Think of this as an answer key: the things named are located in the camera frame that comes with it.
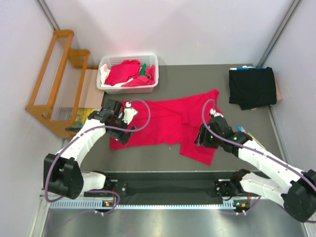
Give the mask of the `red t-shirt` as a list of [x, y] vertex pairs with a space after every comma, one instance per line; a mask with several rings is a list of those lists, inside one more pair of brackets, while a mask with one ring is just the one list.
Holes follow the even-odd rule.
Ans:
[[131, 125], [141, 130], [135, 132], [126, 145], [110, 139], [110, 149], [116, 151], [128, 147], [180, 144], [181, 155], [211, 165], [215, 149], [197, 146], [194, 141], [202, 119], [210, 118], [209, 110], [213, 105], [205, 105], [205, 102], [209, 99], [216, 101], [219, 94], [214, 89], [174, 100], [146, 101], [145, 104], [133, 101], [132, 107], [138, 114]]

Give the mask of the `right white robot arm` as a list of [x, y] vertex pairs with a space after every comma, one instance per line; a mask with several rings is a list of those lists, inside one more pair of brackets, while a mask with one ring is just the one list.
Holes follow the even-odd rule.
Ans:
[[241, 169], [231, 178], [230, 188], [235, 195], [254, 193], [283, 207], [295, 220], [307, 223], [316, 212], [316, 172], [303, 171], [280, 160], [256, 140], [241, 131], [233, 131], [224, 116], [215, 109], [210, 120], [203, 121], [195, 144], [216, 149], [221, 147], [267, 177]]

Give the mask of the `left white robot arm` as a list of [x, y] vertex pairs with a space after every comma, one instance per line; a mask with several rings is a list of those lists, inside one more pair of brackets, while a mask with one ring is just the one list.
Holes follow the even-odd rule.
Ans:
[[127, 102], [108, 100], [101, 110], [89, 114], [82, 129], [56, 154], [48, 154], [44, 159], [43, 188], [45, 193], [54, 193], [62, 197], [76, 199], [79, 195], [96, 190], [106, 196], [112, 190], [104, 173], [82, 172], [84, 158], [94, 144], [105, 134], [125, 145], [133, 131], [126, 131], [137, 110]]

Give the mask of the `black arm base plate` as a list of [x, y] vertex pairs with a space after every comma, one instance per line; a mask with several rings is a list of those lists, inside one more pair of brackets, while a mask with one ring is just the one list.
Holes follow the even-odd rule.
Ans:
[[245, 197], [232, 182], [233, 171], [110, 172], [105, 189], [120, 204], [220, 204]]

